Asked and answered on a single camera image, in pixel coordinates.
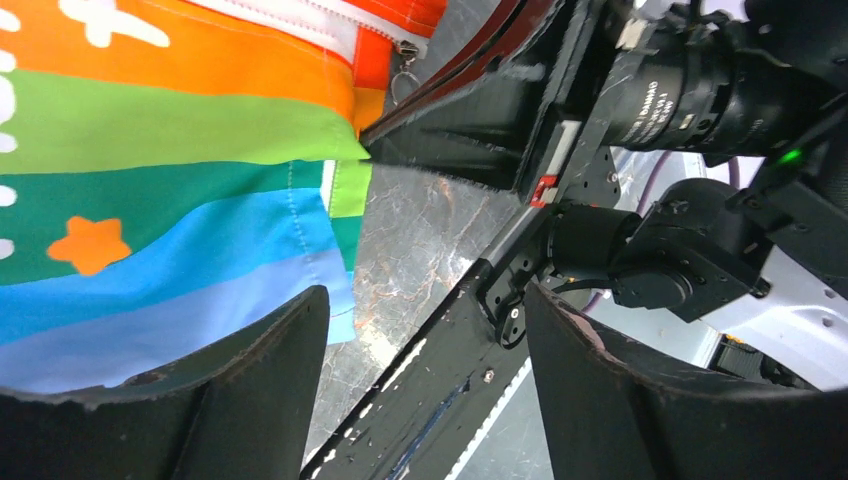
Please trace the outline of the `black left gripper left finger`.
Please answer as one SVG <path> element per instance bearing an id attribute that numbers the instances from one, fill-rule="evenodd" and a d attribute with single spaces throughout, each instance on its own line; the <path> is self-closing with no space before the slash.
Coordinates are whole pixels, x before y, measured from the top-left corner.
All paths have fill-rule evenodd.
<path id="1" fill-rule="evenodd" d="M 330 320 L 312 286 L 115 388 L 1 393 L 5 479 L 295 479 Z"/>

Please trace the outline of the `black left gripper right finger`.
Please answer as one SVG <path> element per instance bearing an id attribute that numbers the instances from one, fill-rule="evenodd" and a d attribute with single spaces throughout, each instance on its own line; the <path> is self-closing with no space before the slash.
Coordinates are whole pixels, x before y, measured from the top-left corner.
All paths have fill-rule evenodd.
<path id="1" fill-rule="evenodd" d="M 550 290 L 524 298 L 558 479 L 843 479 L 847 393 L 755 383 L 657 351 Z"/>

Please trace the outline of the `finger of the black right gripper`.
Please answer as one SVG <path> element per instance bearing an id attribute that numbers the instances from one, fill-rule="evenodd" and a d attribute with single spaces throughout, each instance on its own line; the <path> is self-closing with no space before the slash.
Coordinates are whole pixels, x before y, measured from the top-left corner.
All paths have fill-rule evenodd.
<path id="1" fill-rule="evenodd" d="M 376 165 L 528 193 L 542 175 L 534 129 L 547 73 L 541 62 L 443 68 L 362 143 Z"/>
<path id="2" fill-rule="evenodd" d="M 478 33 L 419 90 L 370 127 L 387 133 L 435 108 L 452 94 L 493 72 L 490 63 L 519 54 L 560 15 L 571 16 L 574 1 L 502 1 Z"/>

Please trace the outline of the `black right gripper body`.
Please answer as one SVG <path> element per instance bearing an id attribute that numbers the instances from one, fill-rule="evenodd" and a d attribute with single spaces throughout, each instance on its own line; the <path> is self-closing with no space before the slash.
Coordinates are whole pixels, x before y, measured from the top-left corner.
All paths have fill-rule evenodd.
<path id="1" fill-rule="evenodd" d="M 583 185 L 600 148 L 690 151 L 710 165 L 784 149 L 847 94 L 843 1 L 559 1 L 527 53 L 542 66 L 516 189 L 543 206 Z"/>

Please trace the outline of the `rainbow and white kids jacket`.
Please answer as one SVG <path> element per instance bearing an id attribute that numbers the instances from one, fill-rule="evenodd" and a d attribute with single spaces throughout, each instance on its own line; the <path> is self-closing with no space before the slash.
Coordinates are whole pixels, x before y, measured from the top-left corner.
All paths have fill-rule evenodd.
<path id="1" fill-rule="evenodd" d="M 113 387 L 328 289 L 355 336 L 361 132 L 443 1 L 5 1 L 1 384 Z"/>

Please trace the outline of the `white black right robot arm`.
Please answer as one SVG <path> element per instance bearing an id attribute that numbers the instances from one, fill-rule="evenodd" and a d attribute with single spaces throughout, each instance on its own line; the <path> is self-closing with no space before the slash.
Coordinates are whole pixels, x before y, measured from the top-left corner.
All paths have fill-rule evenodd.
<path id="1" fill-rule="evenodd" d="M 376 164 L 518 195 L 471 295 L 524 338 L 527 285 L 686 322 L 744 296 L 847 292 L 847 5 L 503 1 L 363 135 Z"/>

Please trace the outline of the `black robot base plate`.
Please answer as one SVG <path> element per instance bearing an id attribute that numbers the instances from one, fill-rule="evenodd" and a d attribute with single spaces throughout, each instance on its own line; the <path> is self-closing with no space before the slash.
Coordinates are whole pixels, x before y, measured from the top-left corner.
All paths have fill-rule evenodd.
<path id="1" fill-rule="evenodd" d="M 301 470 L 303 479 L 444 479 L 525 364 L 528 284 L 551 207 L 525 207 L 469 267 Z"/>

